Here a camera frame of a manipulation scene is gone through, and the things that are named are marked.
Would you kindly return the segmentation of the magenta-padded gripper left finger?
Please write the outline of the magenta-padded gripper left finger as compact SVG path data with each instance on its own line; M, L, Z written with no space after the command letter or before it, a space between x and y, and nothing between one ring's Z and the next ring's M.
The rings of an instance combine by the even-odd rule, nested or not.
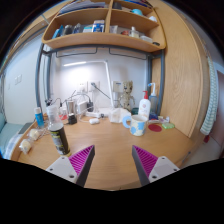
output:
M61 156L47 168L47 171L83 187L94 156L95 146L91 145L70 157Z

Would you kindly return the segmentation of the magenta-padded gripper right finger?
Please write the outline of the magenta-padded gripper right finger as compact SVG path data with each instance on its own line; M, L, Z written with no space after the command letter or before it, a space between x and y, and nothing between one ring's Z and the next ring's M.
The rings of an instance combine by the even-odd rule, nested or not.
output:
M135 145L132 146L132 157L142 186L153 183L179 170L166 156L156 157Z

